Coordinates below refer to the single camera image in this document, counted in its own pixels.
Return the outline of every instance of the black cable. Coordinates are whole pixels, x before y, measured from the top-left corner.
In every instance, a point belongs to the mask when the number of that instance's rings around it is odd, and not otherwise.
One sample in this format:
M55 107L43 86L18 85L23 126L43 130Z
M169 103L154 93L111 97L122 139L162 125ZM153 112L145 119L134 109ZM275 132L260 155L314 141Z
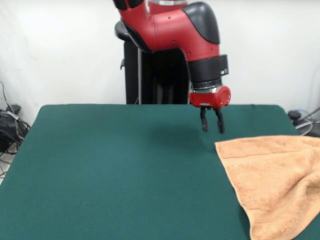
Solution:
M316 112L320 111L320 107L318 107L316 110L314 110L313 112L311 112L309 115L305 116L304 118L300 119L299 121L296 122L296 124L300 124L302 123L304 120L310 118L313 114L315 114Z
M18 126L20 127L23 136L27 135L26 128L25 128L25 126L23 126L23 124L21 123L21 121L17 120L16 122L17 122Z
M1 172L4 173L4 169L2 168L1 164L0 164L0 169L1 169Z
M8 108L10 108L11 110L13 110L12 109L12 107L9 105L9 103L8 103L8 100L7 100L7 97L6 97L6 92L5 92L5 85L4 85L4 83L0 80L0 84L2 85L2 95L3 95L3 98L4 98L4 100L5 100L5 103L6 103L6 105L8 106Z
M6 111L1 110L1 111L0 111L0 115L1 115L2 117L8 118L8 119L12 118L13 122L16 123L16 124L18 124L18 120L16 120L13 116L11 116L11 115L10 115L9 113L7 113ZM13 128L14 128L14 131L15 131L15 132L18 131L17 126L12 127L12 126L10 126L6 121L1 121L0 123L1 123L1 124L5 124L8 129L13 129Z
M11 162L8 162L8 161L2 160L2 159L0 159L0 162L2 162L2 163L4 163L4 164L11 165Z
M6 134L8 138L10 138L12 141L14 141L16 144L20 144L21 142L16 140L14 137L12 137L7 131L0 129L0 133Z
M17 154L17 152L9 152L8 150L6 150L4 153L9 154L9 155L16 155Z
M23 124L25 124L26 126L27 126L27 129L30 129L31 128L31 126L28 124L28 123L26 123L25 121L22 121L22 120L19 120L21 123L23 123Z

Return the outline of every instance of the towel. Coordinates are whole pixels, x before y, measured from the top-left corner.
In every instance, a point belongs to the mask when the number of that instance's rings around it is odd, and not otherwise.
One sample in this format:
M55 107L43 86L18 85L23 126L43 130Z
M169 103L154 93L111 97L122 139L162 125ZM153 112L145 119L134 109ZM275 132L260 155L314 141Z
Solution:
M252 240L292 240L320 213L320 139L261 136L215 144Z

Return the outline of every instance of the black cylinder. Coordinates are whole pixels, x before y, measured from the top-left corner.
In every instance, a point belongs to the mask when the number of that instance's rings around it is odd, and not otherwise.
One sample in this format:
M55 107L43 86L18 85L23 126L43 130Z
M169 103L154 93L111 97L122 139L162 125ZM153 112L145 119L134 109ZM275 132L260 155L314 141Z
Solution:
M138 7L140 4L144 3L144 0L127 0L131 9Z
M113 0L113 3L119 10L127 10L126 0Z
M221 77L229 73L227 55L187 62L193 89L208 89L221 85Z

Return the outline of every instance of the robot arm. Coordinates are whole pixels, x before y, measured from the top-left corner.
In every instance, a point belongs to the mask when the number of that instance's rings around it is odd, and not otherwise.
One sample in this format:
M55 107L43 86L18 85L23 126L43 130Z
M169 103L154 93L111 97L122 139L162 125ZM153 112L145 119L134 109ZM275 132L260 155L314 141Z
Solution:
M220 109L227 106L231 91L221 77L229 73L226 55L220 55L220 36L216 17L204 2L181 9L149 14L145 0L113 0L132 41L144 52L152 53L179 48L187 62L192 90L190 102L201 108L204 131L208 131L206 109L218 117L220 133L224 132Z

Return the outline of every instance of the cable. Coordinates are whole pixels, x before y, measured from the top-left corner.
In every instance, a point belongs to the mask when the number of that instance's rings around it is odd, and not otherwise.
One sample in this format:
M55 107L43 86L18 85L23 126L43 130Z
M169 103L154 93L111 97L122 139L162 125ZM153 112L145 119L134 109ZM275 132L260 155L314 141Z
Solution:
M11 162L8 162L8 161L2 160L2 159L0 159L0 162L2 162L2 163L4 163L4 164L11 165Z
M8 132L0 129L0 133L4 133L8 138L10 138L12 141L14 141L16 144L20 144L14 137L12 137Z
M4 153L5 153L5 154L8 154L8 155L16 155L16 154L17 154L16 151L15 151L15 152L9 152L8 150L5 151Z
M5 93L5 85L1 80L0 80L0 84L2 85L2 95L3 95L4 101L5 101L6 105L11 109L12 113L14 113L15 111L14 111L13 107L8 103L6 93Z
M313 112L311 112L310 114L308 114L307 116L303 117L302 119L300 119L297 124L302 123L304 120L308 119L309 117L311 117L313 114L315 114L316 112L320 111L320 107L318 107L316 110L314 110Z
M318 73L318 71L319 71L319 69L320 69L320 64L318 65L318 66L316 66L316 68L315 68L315 70L314 70L314 72L313 72L313 75L312 75L312 80L311 80L311 85L310 85L310 92L311 92L311 94L310 94L310 96L309 96L309 100L308 100L308 108L310 108L310 105L311 105L311 99L312 99L312 96L314 95L313 93L314 93L314 88L315 88L315 80L316 80L316 75L317 75L317 73Z
M2 168L1 164L0 164L0 169L1 169L1 172L4 173L5 170Z
M30 129L29 124L20 120L18 116L8 111L0 110L0 117L2 120L0 121L0 130L5 131L7 133L6 135L10 135L9 138L17 143L18 149Z
M307 127L309 126L309 128L303 132L300 133L301 136L305 136L307 135L308 133L310 133L312 131L312 128L314 127L314 124L320 124L320 120L318 121L307 121L307 122L304 122L302 124L299 124L295 127L295 129L299 130L301 128L304 128L304 127Z
M310 115L310 112L308 112L307 110L304 110L304 109L295 109L295 111L302 112L302 113L305 113L307 115Z

